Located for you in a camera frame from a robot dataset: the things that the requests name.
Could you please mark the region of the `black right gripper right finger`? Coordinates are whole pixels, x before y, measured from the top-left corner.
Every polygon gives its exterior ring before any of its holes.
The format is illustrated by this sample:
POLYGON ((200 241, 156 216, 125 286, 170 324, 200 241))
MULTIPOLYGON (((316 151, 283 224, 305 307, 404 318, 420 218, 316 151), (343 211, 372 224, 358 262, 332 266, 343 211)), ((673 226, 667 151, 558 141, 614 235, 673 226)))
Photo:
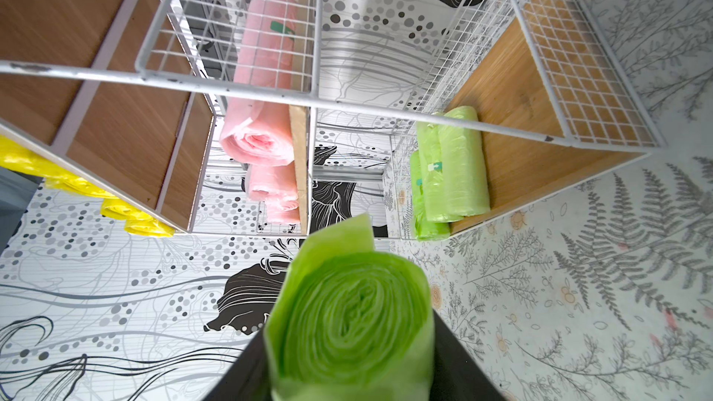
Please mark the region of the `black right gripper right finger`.
POLYGON ((434 312, 432 401, 503 401, 504 396, 434 312))

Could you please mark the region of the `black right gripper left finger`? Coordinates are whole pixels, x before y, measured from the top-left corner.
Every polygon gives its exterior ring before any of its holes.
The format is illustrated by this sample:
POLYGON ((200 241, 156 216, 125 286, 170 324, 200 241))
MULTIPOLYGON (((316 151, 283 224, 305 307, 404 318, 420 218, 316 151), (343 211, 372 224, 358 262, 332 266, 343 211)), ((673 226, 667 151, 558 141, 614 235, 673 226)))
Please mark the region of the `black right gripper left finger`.
POLYGON ((264 334, 254 334, 248 346, 203 401, 271 401, 264 334))

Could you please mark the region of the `green trash bag roll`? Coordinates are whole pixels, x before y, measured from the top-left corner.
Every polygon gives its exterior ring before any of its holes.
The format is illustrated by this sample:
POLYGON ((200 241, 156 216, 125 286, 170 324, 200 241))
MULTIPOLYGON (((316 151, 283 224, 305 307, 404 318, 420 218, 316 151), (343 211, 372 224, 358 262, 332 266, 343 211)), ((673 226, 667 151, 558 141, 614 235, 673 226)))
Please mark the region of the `green trash bag roll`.
POLYGON ((452 223, 462 220, 462 216, 457 215, 447 202, 438 127, 438 124, 417 124, 425 211, 431 222, 452 223))
POLYGON ((454 125, 438 128, 444 197, 453 215, 470 217, 491 210, 488 172, 480 131, 454 125))
POLYGON ((424 272, 377 251, 368 215, 311 234, 264 328, 276 400, 426 400, 434 312, 424 272))
POLYGON ((410 155, 413 232, 417 241, 442 241, 450 236, 448 223, 431 222, 426 217, 419 150, 410 155))

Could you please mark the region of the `yellow trash bag roll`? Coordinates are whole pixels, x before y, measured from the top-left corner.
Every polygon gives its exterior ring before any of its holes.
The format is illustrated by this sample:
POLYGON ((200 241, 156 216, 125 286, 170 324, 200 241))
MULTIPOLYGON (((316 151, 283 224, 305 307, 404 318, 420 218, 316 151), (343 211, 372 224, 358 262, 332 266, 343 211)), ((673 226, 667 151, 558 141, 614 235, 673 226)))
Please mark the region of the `yellow trash bag roll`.
POLYGON ((64 180, 72 177, 72 173, 69 171, 7 137, 1 137, 0 150, 1 166, 5 169, 53 180, 64 180))
POLYGON ((65 179, 48 178, 46 180, 46 186, 50 189, 58 189, 90 198, 115 199, 115 196, 109 191, 78 176, 65 179))
POLYGON ((104 199, 100 213, 119 221, 147 221, 152 216, 117 198, 104 199))
POLYGON ((152 238, 171 238, 175 235, 174 228, 163 224, 155 218, 147 220, 126 220, 124 230, 136 236, 152 238))

